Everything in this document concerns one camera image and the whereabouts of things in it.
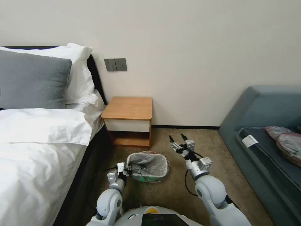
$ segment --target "gray sofa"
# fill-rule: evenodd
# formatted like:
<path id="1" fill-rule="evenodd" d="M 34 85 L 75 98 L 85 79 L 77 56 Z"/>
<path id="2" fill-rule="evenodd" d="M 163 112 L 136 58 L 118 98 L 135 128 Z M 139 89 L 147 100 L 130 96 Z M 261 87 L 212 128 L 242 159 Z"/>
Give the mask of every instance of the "gray sofa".
<path id="1" fill-rule="evenodd" d="M 262 127 L 299 125 L 300 86 L 250 86 L 219 129 L 275 225 L 301 225 L 301 168 L 281 156 L 274 140 Z M 241 140 L 252 132 L 259 143 L 247 148 Z"/>

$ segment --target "trash can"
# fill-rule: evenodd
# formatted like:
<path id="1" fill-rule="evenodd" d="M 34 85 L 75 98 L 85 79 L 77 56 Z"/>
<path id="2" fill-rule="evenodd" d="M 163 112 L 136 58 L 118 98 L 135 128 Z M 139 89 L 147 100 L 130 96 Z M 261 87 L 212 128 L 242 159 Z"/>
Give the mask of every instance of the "trash can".
<path id="1" fill-rule="evenodd" d="M 130 177 L 143 182 L 160 182 L 169 170 L 165 156 L 151 151 L 130 154 L 126 166 L 132 167 Z"/>

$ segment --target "power outlet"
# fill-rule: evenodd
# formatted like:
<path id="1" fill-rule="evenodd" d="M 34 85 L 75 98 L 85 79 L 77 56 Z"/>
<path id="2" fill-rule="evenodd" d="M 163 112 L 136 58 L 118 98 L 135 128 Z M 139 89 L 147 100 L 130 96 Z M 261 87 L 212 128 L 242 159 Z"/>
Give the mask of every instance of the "power outlet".
<path id="1" fill-rule="evenodd" d="M 117 71 L 127 71 L 125 58 L 115 59 L 115 64 Z"/>

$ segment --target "black headboard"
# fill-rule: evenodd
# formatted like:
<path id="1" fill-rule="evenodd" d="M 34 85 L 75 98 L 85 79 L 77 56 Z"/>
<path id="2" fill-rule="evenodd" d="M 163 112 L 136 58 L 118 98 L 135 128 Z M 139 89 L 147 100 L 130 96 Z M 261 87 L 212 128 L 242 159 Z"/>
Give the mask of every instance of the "black headboard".
<path id="1" fill-rule="evenodd" d="M 6 48 L 10 48 L 10 49 L 25 49 L 25 50 L 29 50 L 29 49 L 51 49 L 57 46 L 6 46 Z M 92 74 L 92 79 L 93 79 L 93 83 L 95 86 L 95 89 L 98 90 L 98 92 L 100 93 L 103 102 L 105 105 L 107 105 L 107 101 L 106 98 L 104 96 L 104 92 L 103 92 L 103 87 L 101 85 L 101 81 L 100 81 L 100 77 L 98 74 L 98 70 L 95 64 L 95 61 L 93 59 L 93 56 L 90 55 L 90 57 L 87 59 L 87 66 L 89 71 Z"/>

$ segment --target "gray pillow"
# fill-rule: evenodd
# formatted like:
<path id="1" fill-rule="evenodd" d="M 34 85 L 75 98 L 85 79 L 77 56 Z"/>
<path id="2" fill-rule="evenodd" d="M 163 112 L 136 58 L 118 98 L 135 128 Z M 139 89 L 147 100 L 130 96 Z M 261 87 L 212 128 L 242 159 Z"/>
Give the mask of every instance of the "gray pillow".
<path id="1" fill-rule="evenodd" d="M 0 108 L 65 108 L 71 60 L 0 50 Z"/>

